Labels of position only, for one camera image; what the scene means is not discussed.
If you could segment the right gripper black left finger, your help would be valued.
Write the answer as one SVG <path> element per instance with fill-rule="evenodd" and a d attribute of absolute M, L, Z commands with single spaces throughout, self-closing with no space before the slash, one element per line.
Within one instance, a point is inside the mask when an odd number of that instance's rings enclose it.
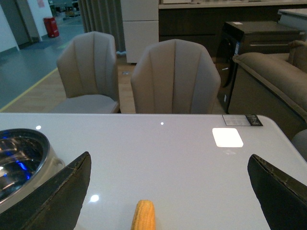
<path fill-rule="evenodd" d="M 91 175 L 91 156 L 84 152 L 27 197 L 0 215 L 2 230 L 72 230 Z"/>

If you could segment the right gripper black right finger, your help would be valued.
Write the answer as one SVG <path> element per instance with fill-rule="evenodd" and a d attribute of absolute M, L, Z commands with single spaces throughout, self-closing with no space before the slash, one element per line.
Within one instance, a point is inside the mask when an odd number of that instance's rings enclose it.
<path fill-rule="evenodd" d="M 271 230 L 307 228 L 307 186 L 260 156 L 248 160 L 253 191 Z"/>

